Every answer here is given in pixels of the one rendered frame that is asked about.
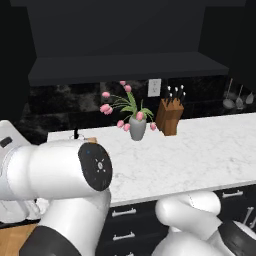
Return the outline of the wooden knife block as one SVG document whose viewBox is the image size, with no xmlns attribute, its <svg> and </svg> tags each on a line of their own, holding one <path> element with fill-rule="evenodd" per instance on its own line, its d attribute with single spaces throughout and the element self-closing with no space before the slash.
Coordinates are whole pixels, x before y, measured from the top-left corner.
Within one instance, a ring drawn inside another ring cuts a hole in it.
<svg viewBox="0 0 256 256">
<path fill-rule="evenodd" d="M 177 134 L 177 126 L 184 111 L 185 96 L 183 85 L 174 88 L 168 86 L 165 96 L 160 100 L 155 122 L 158 130 L 165 136 Z"/>
</svg>

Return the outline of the black drawer front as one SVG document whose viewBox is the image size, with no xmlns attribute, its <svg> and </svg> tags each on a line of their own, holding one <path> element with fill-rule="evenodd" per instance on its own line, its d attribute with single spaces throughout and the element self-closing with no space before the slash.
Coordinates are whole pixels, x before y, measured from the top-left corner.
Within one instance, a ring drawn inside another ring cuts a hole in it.
<svg viewBox="0 0 256 256">
<path fill-rule="evenodd" d="M 148 201 L 137 204 L 111 207 L 106 219 L 106 224 L 119 229 L 154 225 L 155 223 L 158 223 L 155 214 L 155 205 L 155 201 Z M 131 208 L 135 208 L 137 210 L 136 214 L 118 216 L 114 218 L 112 217 L 112 212 L 114 210 L 116 212 L 122 212 L 130 210 Z"/>
<path fill-rule="evenodd" d="M 224 199 L 222 198 L 222 192 L 234 193 L 237 190 L 243 191 L 244 194 L 240 197 L 231 197 L 231 198 L 224 198 Z M 221 213 L 227 214 L 232 209 L 243 208 L 246 205 L 246 202 L 253 197 L 254 192 L 255 192 L 255 185 L 247 185 L 247 186 L 216 190 L 215 194 L 218 196 L 221 202 Z"/>
<path fill-rule="evenodd" d="M 152 230 L 143 230 L 142 228 L 132 231 L 135 238 L 113 241 L 110 238 L 101 237 L 96 254 L 113 255 L 116 253 L 132 252 L 152 252 L 155 246 L 167 235 L 167 226 L 156 226 Z"/>
</svg>

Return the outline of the grey vase with pink tulips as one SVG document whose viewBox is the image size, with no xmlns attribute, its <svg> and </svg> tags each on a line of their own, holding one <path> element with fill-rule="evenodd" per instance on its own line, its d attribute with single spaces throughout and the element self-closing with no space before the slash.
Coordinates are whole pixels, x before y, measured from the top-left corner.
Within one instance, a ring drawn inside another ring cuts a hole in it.
<svg viewBox="0 0 256 256">
<path fill-rule="evenodd" d="M 153 120 L 154 114 L 148 108 L 140 103 L 140 107 L 137 107 L 135 97 L 132 93 L 132 87 L 125 81 L 120 81 L 119 84 L 123 87 L 127 97 L 123 98 L 110 92 L 103 92 L 102 97 L 105 99 L 114 98 L 114 103 L 103 104 L 100 107 L 100 112 L 105 115 L 110 115 L 115 109 L 119 109 L 121 112 L 129 112 L 129 115 L 123 120 L 117 122 L 117 127 L 123 129 L 126 132 L 130 132 L 131 139 L 134 141 L 141 141 L 147 125 L 147 119 L 151 120 L 150 129 L 154 131 L 156 129 L 156 123 Z"/>
</svg>

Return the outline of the dark wall cabinet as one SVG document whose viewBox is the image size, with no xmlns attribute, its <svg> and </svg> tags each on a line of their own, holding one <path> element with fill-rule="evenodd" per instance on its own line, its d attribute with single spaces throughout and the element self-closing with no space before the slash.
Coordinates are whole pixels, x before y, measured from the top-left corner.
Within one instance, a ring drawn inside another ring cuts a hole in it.
<svg viewBox="0 0 256 256">
<path fill-rule="evenodd" d="M 0 0 L 0 120 L 20 119 L 35 59 L 27 8 L 12 7 L 11 0 Z"/>
<path fill-rule="evenodd" d="M 208 0 L 199 52 L 256 94 L 256 0 Z"/>
</svg>

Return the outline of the white wall outlet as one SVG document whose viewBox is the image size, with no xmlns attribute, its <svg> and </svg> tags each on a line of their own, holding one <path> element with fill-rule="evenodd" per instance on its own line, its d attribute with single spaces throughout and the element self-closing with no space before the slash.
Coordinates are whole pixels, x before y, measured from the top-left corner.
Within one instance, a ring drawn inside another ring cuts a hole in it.
<svg viewBox="0 0 256 256">
<path fill-rule="evenodd" d="M 148 96 L 158 97 L 161 90 L 161 79 L 150 79 L 148 82 Z"/>
</svg>

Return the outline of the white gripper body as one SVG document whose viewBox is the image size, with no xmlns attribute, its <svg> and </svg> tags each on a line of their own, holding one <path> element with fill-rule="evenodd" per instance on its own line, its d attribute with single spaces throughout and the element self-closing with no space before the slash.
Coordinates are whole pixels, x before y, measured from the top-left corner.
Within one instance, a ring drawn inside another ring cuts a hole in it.
<svg viewBox="0 0 256 256">
<path fill-rule="evenodd" d="M 18 138 L 20 136 L 19 131 L 8 120 L 0 121 L 0 138 Z"/>
</svg>

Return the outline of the grey hanging spatula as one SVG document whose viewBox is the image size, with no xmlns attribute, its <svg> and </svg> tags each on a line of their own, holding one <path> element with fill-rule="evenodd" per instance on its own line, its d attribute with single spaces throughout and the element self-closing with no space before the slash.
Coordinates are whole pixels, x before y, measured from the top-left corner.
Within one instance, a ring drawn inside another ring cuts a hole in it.
<svg viewBox="0 0 256 256">
<path fill-rule="evenodd" d="M 237 97 L 237 99 L 236 99 L 236 107 L 237 107 L 237 109 L 239 109 L 239 110 L 242 110 L 243 109 L 243 100 L 242 100 L 242 98 L 240 97 L 241 96 L 241 92 L 242 92 L 242 89 L 243 89 L 243 85 L 241 85 L 241 87 L 240 87 L 240 91 L 239 91 L 239 94 L 238 94 L 238 97 Z"/>
</svg>

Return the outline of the dark range hood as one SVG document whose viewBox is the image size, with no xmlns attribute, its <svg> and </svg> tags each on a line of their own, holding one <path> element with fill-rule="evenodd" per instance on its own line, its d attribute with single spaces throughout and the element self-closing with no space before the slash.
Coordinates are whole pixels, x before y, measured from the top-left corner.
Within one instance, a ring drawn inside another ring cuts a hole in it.
<svg viewBox="0 0 256 256">
<path fill-rule="evenodd" d="M 33 86 L 225 75 L 199 51 L 209 0 L 30 0 Z"/>
</svg>

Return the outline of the grey hanging ladle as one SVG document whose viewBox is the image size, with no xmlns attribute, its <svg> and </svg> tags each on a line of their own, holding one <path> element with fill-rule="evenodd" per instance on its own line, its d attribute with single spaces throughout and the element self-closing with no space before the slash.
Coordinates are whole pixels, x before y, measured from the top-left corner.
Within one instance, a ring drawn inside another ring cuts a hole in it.
<svg viewBox="0 0 256 256">
<path fill-rule="evenodd" d="M 229 93 L 230 93 L 232 83 L 233 83 L 233 80 L 230 80 L 228 90 L 227 90 L 227 94 L 226 94 L 226 98 L 223 100 L 223 107 L 226 108 L 226 109 L 232 109 L 232 108 L 235 107 L 234 102 L 229 98 Z"/>
</svg>

